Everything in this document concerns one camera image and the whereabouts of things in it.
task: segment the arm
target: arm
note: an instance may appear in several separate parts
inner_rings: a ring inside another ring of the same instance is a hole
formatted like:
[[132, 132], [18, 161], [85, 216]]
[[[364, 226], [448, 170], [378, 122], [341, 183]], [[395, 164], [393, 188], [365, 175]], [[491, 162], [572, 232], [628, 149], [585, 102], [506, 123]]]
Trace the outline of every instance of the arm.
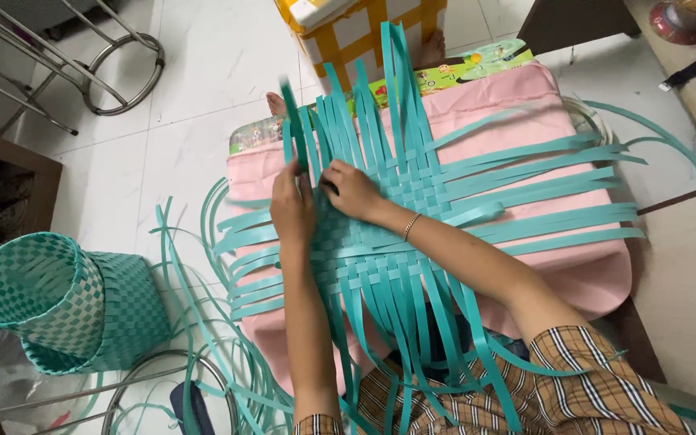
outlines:
[[[415, 215], [384, 200], [374, 183], [347, 163], [333, 160], [322, 179], [333, 183], [340, 193], [321, 183], [330, 202], [352, 218], [402, 235]], [[526, 344], [552, 327], [587, 325], [579, 313], [557, 298], [538, 272], [461, 229], [420, 216], [410, 228], [408, 242], [467, 287], [502, 303]]]
[[270, 215], [281, 242], [279, 256], [284, 275], [286, 343], [295, 392], [295, 422], [313, 414], [331, 416], [339, 422], [332, 338], [309, 258], [315, 228], [313, 192], [308, 175], [298, 176], [296, 160], [275, 179]]

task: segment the forearm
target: forearm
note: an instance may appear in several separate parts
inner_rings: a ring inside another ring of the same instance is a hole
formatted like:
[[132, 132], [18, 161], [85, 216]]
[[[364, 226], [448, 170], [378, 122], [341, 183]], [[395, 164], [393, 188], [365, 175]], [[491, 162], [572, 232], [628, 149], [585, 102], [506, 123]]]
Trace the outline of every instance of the forearm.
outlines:
[[312, 414], [340, 418], [332, 338], [306, 246], [282, 246], [284, 312], [295, 421]]
[[[402, 234], [414, 215], [384, 201], [371, 222]], [[463, 230], [420, 216], [410, 228], [408, 242], [470, 289], [502, 303], [527, 343], [550, 327], [586, 324], [538, 272]]]

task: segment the plaid shirt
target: plaid shirt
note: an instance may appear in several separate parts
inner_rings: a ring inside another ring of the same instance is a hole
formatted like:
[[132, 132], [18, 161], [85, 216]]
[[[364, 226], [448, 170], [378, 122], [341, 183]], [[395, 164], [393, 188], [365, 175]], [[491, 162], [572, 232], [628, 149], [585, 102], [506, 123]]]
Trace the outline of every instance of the plaid shirt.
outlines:
[[[523, 432], [536, 433], [679, 433], [691, 429], [655, 396], [651, 387], [621, 358], [603, 365], [615, 351], [603, 335], [590, 327], [556, 327], [541, 333], [530, 346], [531, 361], [556, 370], [593, 369], [579, 376], [552, 378], [534, 375], [508, 364], [493, 354], [512, 395]], [[389, 366], [401, 375], [392, 362]], [[475, 361], [471, 371], [484, 373]], [[430, 385], [443, 384], [428, 379]], [[378, 369], [360, 385], [359, 413], [383, 431], [383, 416], [391, 380]], [[414, 435], [465, 435], [507, 433], [501, 405], [491, 386], [486, 394], [440, 394], [438, 399], [460, 422], [453, 427], [437, 417], [420, 391], [413, 391], [410, 430]], [[399, 430], [402, 389], [394, 392], [394, 433]], [[296, 435], [341, 435], [341, 423], [314, 415], [295, 427]]]

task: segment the bare foot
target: bare foot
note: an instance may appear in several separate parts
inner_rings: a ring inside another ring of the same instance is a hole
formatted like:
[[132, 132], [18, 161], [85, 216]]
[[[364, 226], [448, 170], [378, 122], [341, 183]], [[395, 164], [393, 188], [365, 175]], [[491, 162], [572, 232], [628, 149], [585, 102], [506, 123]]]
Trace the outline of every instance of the bare foot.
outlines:
[[429, 41], [420, 51], [420, 65], [429, 65], [445, 59], [445, 33], [440, 29], [434, 31]]
[[286, 114], [286, 103], [284, 102], [284, 99], [281, 98], [281, 95], [278, 95], [273, 92], [268, 92], [267, 105], [270, 106], [271, 114]]

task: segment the shirt sleeve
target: shirt sleeve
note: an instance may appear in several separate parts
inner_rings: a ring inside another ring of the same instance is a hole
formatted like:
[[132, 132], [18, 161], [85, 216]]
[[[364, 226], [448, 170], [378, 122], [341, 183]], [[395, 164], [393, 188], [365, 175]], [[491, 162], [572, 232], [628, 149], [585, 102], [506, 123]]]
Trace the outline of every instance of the shirt sleeve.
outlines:
[[292, 435], [343, 435], [343, 427], [333, 417], [313, 414], [297, 423]]
[[531, 361], [579, 376], [535, 376], [541, 417], [554, 433], [693, 434], [603, 335], [590, 327], [556, 327], [530, 345]]

